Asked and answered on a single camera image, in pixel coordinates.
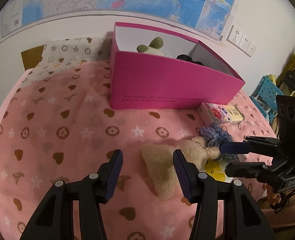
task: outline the wall socket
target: wall socket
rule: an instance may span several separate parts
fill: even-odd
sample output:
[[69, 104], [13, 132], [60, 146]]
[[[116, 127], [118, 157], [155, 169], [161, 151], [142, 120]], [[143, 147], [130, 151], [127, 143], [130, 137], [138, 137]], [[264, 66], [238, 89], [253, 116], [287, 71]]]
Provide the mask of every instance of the wall socket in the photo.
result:
[[243, 50], [244, 52], [246, 52], [247, 48], [249, 47], [249, 44], [250, 44], [250, 39], [248, 36], [246, 36], [245, 34], [243, 34], [242, 38], [241, 38], [241, 41], [238, 45], [238, 47]]
[[229, 36], [227, 37], [227, 40], [231, 42], [232, 44], [238, 46], [242, 36], [243, 36], [243, 32], [235, 25], [232, 25], [232, 28], [231, 28]]
[[235, 25], [232, 25], [226, 40], [237, 46], [250, 57], [253, 56], [256, 50], [256, 45], [251, 41], [251, 39]]

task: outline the blue chair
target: blue chair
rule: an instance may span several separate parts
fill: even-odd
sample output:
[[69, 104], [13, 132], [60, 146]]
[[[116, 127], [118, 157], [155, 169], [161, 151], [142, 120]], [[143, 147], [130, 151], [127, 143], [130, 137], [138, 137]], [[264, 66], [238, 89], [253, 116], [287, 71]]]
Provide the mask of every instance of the blue chair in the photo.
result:
[[283, 95], [283, 93], [266, 76], [262, 77], [255, 91], [257, 91], [257, 95], [255, 97], [252, 96], [251, 100], [262, 115], [271, 123], [277, 115], [276, 96]]

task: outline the black bag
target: black bag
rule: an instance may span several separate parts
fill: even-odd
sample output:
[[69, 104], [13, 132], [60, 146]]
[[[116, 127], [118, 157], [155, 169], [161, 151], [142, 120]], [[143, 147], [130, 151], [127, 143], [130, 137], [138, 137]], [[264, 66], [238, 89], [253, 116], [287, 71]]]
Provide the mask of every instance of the black bag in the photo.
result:
[[295, 91], [295, 69], [293, 71], [289, 70], [285, 73], [283, 82], [287, 84], [287, 86]]

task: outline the green plush toy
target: green plush toy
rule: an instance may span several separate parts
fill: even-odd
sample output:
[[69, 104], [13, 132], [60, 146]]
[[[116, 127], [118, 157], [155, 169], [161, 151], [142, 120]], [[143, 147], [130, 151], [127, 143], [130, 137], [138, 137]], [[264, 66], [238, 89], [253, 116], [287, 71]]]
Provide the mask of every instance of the green plush toy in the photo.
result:
[[160, 51], [162, 47], [163, 39], [161, 37], [156, 37], [153, 41], [151, 41], [149, 46], [141, 44], [136, 48], [136, 50], [140, 53], [165, 56], [165, 54], [162, 51]]

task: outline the white wall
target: white wall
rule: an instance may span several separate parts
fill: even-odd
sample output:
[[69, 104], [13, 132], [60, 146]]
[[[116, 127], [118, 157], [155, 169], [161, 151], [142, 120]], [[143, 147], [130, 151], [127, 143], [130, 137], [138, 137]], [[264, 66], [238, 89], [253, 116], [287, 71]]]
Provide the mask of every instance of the white wall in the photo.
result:
[[103, 36], [113, 31], [115, 21], [135, 22], [167, 28], [200, 39], [225, 59], [246, 81], [251, 94], [266, 74], [281, 73], [289, 55], [295, 52], [295, 9], [288, 0], [236, 0], [232, 24], [243, 30], [257, 45], [252, 58], [226, 41], [215, 44], [195, 34], [151, 20], [124, 16], [82, 16], [55, 20], [24, 30], [0, 44], [0, 105], [24, 72], [20, 52], [47, 40]]

